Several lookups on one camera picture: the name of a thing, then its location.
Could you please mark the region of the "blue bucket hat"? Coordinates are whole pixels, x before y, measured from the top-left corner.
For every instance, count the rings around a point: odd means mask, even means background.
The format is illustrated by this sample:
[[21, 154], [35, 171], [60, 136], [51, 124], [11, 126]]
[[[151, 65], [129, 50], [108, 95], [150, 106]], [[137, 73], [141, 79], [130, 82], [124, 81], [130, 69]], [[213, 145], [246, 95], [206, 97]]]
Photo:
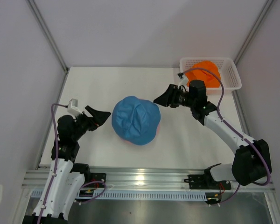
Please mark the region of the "blue bucket hat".
[[157, 135], [161, 121], [159, 107], [150, 100], [128, 96], [119, 101], [112, 112], [112, 127], [123, 140], [143, 146]]

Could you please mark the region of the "pink bucket hat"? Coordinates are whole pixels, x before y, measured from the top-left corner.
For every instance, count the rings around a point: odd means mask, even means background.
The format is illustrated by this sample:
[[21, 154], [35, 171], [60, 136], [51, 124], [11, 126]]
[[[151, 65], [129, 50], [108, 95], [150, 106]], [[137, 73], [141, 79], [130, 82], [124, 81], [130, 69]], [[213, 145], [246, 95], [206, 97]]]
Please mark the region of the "pink bucket hat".
[[[158, 135], [159, 130], [160, 130], [160, 125], [157, 126], [155, 137]], [[127, 140], [124, 140], [124, 139], [122, 139], [122, 140], [123, 140], [124, 142], [128, 143], [128, 144], [134, 144], [134, 143], [132, 143], [132, 142], [130, 142], [130, 141], [127, 141]]]

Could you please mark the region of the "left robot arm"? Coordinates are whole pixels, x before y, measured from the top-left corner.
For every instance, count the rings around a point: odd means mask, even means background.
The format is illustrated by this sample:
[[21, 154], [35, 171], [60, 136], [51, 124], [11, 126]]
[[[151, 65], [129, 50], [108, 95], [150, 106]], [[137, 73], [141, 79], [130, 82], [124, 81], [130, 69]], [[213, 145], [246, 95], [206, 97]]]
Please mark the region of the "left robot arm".
[[68, 114], [53, 121], [55, 142], [49, 176], [37, 206], [24, 217], [24, 224], [66, 224], [80, 189], [93, 184], [89, 165], [75, 162], [80, 149], [78, 141], [87, 131], [101, 127], [111, 113], [86, 106], [90, 113], [87, 116], [73, 103], [65, 108]]

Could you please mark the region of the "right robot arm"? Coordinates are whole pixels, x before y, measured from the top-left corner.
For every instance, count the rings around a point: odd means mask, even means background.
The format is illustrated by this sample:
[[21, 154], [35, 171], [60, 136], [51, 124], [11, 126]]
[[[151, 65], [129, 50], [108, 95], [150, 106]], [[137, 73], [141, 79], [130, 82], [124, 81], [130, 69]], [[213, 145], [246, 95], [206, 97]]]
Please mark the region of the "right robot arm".
[[231, 164], [217, 164], [205, 170], [203, 183], [207, 188], [215, 188], [220, 181], [236, 181], [242, 186], [251, 183], [265, 186], [270, 182], [272, 167], [268, 144], [228, 123], [220, 113], [219, 105], [208, 101], [203, 81], [191, 81], [187, 91], [170, 84], [162, 95], [154, 99], [154, 103], [171, 108], [180, 105], [190, 108], [192, 116], [212, 130], [234, 153]]

